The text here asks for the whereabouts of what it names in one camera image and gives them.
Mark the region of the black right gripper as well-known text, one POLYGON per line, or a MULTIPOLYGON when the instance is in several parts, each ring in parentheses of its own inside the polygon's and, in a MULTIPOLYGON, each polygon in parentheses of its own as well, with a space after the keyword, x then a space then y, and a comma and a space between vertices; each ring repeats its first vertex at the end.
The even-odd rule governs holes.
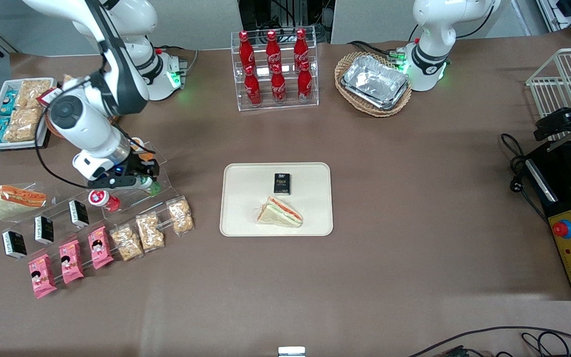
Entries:
POLYGON ((160 174, 155 158, 143 160, 140 156, 129 156, 122 163, 100 174, 95 180, 88 180, 92 190, 139 189, 150 191, 160 174))

